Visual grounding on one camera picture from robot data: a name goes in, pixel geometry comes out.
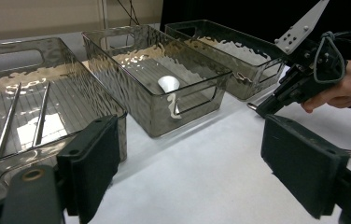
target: metal rod on table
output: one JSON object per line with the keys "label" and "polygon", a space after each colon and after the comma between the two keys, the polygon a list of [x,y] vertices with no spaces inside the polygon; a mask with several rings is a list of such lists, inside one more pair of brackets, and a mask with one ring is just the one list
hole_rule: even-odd
{"label": "metal rod on table", "polygon": [[39,112],[38,123],[36,124],[36,128],[35,128],[33,147],[41,144],[42,131],[44,130],[45,115],[46,115],[46,110],[47,110],[49,86],[50,86],[50,82],[48,81],[47,89],[45,90],[44,98],[42,99],[42,106],[41,106],[41,110]]}
{"label": "metal rod on table", "polygon": [[9,128],[10,128],[10,125],[12,124],[12,119],[13,119],[14,114],[15,114],[16,103],[18,102],[20,93],[21,93],[21,82],[18,84],[18,87],[15,91],[12,104],[10,105],[10,109],[7,112],[7,120],[5,121],[3,131],[1,132],[0,158],[2,157],[2,154],[4,153],[5,146],[7,145],[7,135],[9,134]]}

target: plastic bin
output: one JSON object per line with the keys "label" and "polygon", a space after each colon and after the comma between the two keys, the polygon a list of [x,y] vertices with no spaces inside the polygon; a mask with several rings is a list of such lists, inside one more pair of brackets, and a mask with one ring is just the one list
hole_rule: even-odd
{"label": "plastic bin", "polygon": [[[9,113],[13,102],[14,113]],[[120,160],[124,161],[127,111],[60,38],[0,44],[0,146],[4,142],[0,200],[12,176],[32,164],[54,166],[55,155],[105,115],[118,117]],[[45,122],[39,126],[40,116]],[[37,127],[42,127],[41,134]]]}
{"label": "plastic bin", "polygon": [[275,45],[208,20],[164,25],[165,33],[232,70],[226,91],[245,101],[277,83],[286,65]]}
{"label": "plastic bin", "polygon": [[[232,71],[148,25],[82,33],[92,73],[150,137],[219,109]],[[161,77],[179,88],[164,92]]]}

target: white wall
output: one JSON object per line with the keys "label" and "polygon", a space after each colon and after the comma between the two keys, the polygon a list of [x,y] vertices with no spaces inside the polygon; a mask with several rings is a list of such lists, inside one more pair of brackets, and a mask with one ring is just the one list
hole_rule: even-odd
{"label": "white wall", "polygon": [[[130,0],[119,0],[130,10]],[[109,27],[129,24],[118,0],[106,0]],[[133,0],[140,24],[161,21],[162,0]],[[0,0],[0,40],[104,28],[102,0]]]}

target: metal tip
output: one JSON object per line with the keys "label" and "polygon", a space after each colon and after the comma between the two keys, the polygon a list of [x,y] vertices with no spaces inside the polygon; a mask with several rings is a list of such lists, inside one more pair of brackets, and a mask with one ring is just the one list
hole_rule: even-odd
{"label": "metal tip", "polygon": [[257,110],[257,106],[256,105],[254,105],[254,104],[251,104],[251,103],[247,103],[247,106],[248,106],[248,108],[250,108],[250,109],[252,109],[252,110]]}

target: spoon head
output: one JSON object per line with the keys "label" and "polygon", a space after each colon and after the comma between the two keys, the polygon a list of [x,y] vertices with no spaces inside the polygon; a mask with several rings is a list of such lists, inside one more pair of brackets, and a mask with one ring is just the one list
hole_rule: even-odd
{"label": "spoon head", "polygon": [[158,80],[158,84],[164,90],[164,92],[175,91],[179,88],[179,81],[175,77],[165,76]]}

